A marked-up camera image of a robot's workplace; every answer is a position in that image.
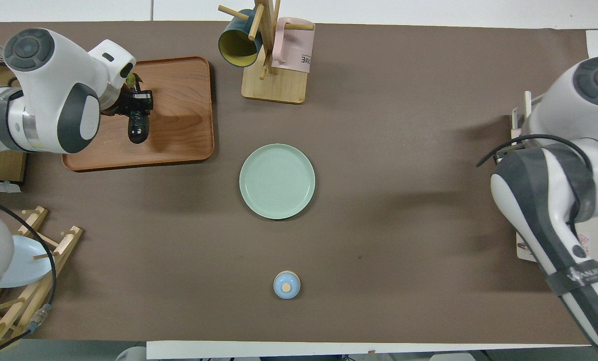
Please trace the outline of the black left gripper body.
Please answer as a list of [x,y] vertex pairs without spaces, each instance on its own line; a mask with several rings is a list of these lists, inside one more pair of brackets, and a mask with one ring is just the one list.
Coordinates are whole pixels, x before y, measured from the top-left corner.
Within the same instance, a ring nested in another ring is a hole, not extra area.
[[137,109],[134,101],[134,94],[139,92],[139,84],[123,84],[116,102],[109,108],[109,116],[137,117]]

